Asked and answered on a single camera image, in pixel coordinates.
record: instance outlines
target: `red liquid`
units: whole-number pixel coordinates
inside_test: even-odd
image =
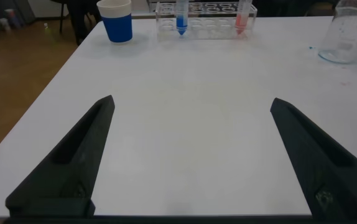
[[[246,18],[242,20],[242,15],[237,15],[236,16],[236,22],[235,22],[235,28],[236,28],[236,33],[238,35],[242,34],[242,32],[246,28],[246,24],[248,23],[249,16],[246,16]]]

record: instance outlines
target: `chair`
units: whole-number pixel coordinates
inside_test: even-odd
[[[57,2],[61,4],[61,16],[60,16],[60,34],[62,34],[62,21],[64,20],[64,5],[66,5],[67,0],[51,0],[53,2]],[[87,19],[89,20],[90,26],[91,25],[91,19],[89,18],[89,15],[86,14]]]

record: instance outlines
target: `blue cup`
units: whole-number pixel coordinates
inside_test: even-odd
[[[133,38],[131,0],[101,0],[97,7],[110,41],[123,44]]]

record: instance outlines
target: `white table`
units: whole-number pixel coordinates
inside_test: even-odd
[[[135,20],[128,45],[111,45],[98,24],[0,143],[0,216],[110,94],[96,215],[310,214],[269,109],[275,97],[291,102],[357,157],[357,65],[308,48],[330,21],[257,18],[248,41],[168,44],[156,41],[155,20]]]

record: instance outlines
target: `test tube rack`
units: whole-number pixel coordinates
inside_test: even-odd
[[[252,5],[243,32],[235,28],[238,2],[190,2],[188,27],[183,35],[176,28],[175,3],[158,2],[155,13],[158,40],[247,39],[251,36],[257,9]]]

